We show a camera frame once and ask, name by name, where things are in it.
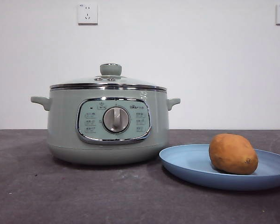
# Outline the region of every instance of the plate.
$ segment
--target plate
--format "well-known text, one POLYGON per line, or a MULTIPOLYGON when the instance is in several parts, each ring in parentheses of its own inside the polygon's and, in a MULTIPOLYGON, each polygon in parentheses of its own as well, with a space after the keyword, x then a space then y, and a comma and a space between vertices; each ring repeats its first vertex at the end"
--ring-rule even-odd
POLYGON ((181 145, 160 151, 163 166, 191 183, 225 190, 263 190, 280 186, 280 155, 255 150, 258 167, 250 175, 228 174, 210 162, 209 144, 181 145))

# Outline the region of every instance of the chrome trim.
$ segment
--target chrome trim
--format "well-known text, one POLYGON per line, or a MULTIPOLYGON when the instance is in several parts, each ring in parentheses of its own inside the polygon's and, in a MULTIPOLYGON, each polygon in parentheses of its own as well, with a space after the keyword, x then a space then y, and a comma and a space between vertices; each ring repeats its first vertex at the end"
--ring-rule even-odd
POLYGON ((56 84, 51 85, 50 89, 57 88, 76 88, 76 87, 118 87, 118 88, 140 88, 140 89, 151 89, 151 90, 163 90, 167 91, 166 88, 154 85, 138 85, 138 84, 118 84, 118 83, 68 83, 68 84, 56 84))
POLYGON ((78 137, 86 143, 92 143, 92 144, 98 144, 98 145, 121 145, 121 144, 136 143, 136 142, 139 142, 139 141, 142 141, 142 140, 146 139, 149 136, 150 130, 152 128, 151 127, 151 121, 150 121, 150 109, 149 109, 149 106, 147 105, 147 103, 145 101, 141 100, 141 99, 133 99, 133 98, 125 98, 125 97, 101 97, 101 98, 86 99, 86 100, 83 100, 82 103, 80 103, 80 105, 79 105, 79 108, 78 108, 78 111, 77 111, 76 127, 75 128, 76 128, 76 132, 78 134, 78 137), (109 139, 109 140, 105 140, 105 139, 95 139, 95 138, 87 137, 80 131, 79 119, 80 119, 81 108, 82 108, 84 103, 86 103, 88 101, 119 100, 119 99, 120 100, 123 99, 123 100, 131 100, 131 101, 142 102, 146 105, 147 112, 148 112, 149 128, 142 136, 139 136, 137 138, 131 138, 131 139, 109 139))
POLYGON ((115 63, 106 63, 106 64, 101 64, 101 65, 118 65, 118 66, 121 66, 120 64, 115 64, 115 63))
POLYGON ((54 88, 50 91, 58 91, 58 90, 139 90, 139 91, 154 91, 154 92, 164 92, 165 90, 157 90, 157 89, 146 89, 146 88, 136 88, 136 87, 104 87, 104 86, 94 86, 94 87, 63 87, 63 88, 54 88))

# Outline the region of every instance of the cooker base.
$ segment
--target cooker base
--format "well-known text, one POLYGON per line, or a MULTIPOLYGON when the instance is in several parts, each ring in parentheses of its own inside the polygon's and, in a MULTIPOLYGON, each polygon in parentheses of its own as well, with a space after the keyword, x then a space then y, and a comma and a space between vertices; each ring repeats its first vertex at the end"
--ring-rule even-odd
POLYGON ((157 156, 165 147, 166 144, 126 149, 73 149, 49 145, 56 158, 85 165, 119 165, 145 161, 157 156))

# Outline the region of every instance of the pot lid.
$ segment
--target pot lid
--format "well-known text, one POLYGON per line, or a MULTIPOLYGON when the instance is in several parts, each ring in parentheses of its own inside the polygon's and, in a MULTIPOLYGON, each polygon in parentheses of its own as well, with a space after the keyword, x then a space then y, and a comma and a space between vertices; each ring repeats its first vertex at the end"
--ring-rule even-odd
POLYGON ((114 63, 106 63, 100 65, 100 76, 92 78, 81 78, 71 80, 66 83, 50 86, 51 90, 59 89, 91 89, 91 88, 107 88, 107 89, 148 89, 157 91, 166 91, 164 87, 154 85, 152 83, 143 82, 138 79, 127 78, 121 76, 121 66, 114 63))

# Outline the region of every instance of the countertop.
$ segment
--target countertop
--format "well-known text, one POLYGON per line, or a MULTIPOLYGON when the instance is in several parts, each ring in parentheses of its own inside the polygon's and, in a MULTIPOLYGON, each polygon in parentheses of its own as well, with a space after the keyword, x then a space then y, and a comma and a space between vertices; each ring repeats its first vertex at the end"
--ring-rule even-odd
MULTIPOLYGON (((280 224, 280 187, 226 191, 171 175, 160 159, 85 166, 54 158, 46 130, 0 130, 0 224, 280 224)), ((246 137, 280 154, 280 130, 170 130, 169 144, 246 137)))

